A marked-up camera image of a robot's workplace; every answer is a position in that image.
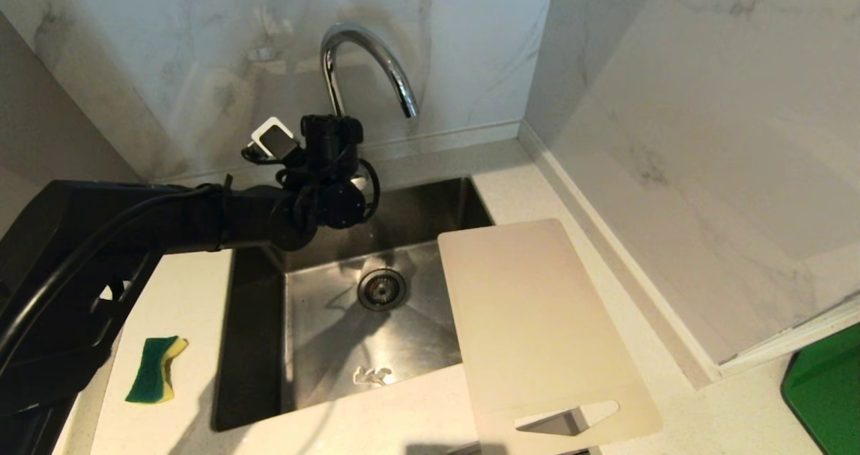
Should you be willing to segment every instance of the countertop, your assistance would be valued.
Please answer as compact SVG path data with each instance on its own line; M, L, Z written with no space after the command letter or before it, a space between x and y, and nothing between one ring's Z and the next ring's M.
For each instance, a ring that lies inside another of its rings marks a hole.
M694 390L611 274L549 183L516 140L385 161L384 188L471 175L497 224L562 221L664 419L654 436L592 453L649 455L818 453L779 394L787 358ZM218 364L230 252L162 260L129 316L114 354L79 397L55 453L207 454L445 453L476 440L463 366L213 433L212 382ZM176 397L125 403L147 337L180 335Z

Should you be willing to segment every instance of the white cutting board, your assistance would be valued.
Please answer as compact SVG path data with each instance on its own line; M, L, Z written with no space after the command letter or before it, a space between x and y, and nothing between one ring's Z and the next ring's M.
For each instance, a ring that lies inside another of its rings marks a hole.
M660 431L662 421L557 220L439 236L484 455L557 455ZM516 419L614 400L577 436Z

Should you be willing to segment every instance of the chrome faucet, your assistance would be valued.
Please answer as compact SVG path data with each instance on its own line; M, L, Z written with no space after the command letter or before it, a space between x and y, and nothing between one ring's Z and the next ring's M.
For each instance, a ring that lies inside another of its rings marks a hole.
M341 90L337 85L337 76L335 75L335 52L337 52L338 45L344 42L353 42L367 50L379 63L379 66L383 67L385 75L388 76L391 85L394 86L403 114L407 118L414 118L418 115L418 103L415 101L414 93L412 93L412 87L409 87L406 73L403 73L400 63L397 62L388 47L371 30L359 24L338 23L329 28L322 40L322 46L320 46L322 74L325 75L326 84L329 86L329 97L331 97L331 105L334 107L336 115L347 115L343 109Z

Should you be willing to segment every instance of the kitchen sink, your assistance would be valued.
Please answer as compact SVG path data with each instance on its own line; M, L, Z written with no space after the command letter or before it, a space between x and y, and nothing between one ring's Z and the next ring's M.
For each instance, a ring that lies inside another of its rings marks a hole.
M383 192L369 222L298 252L234 251L212 427L460 363L436 237L490 225L462 177Z

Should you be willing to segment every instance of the sponge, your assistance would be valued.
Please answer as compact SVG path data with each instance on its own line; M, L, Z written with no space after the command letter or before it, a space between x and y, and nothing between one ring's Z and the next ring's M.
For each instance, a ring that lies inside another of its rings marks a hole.
M129 403L162 403L172 400L169 364L187 347L188 341L179 336L150 337L144 342L138 376L126 397Z

